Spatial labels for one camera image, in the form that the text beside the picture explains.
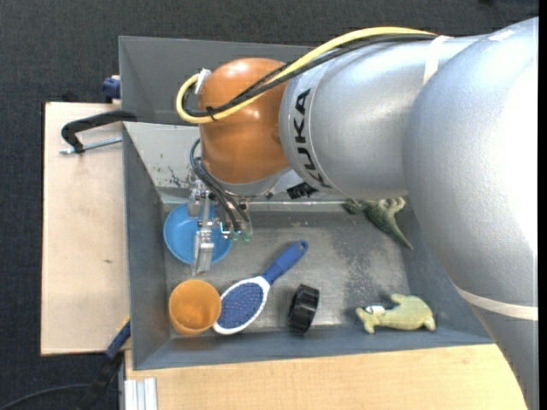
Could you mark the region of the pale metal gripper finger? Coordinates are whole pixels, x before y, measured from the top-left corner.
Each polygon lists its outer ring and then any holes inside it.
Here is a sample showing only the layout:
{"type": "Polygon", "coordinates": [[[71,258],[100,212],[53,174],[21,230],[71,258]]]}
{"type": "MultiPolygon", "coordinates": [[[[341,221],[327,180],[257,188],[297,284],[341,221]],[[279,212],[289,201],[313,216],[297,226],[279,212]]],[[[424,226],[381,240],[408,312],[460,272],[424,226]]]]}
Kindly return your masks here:
{"type": "Polygon", "coordinates": [[[201,232],[196,231],[194,235],[193,263],[191,267],[191,272],[193,276],[197,276],[200,273],[200,248],[201,248],[201,232]]]}
{"type": "Polygon", "coordinates": [[[210,270],[213,251],[212,231],[210,228],[202,228],[200,231],[200,272],[210,270]]]}

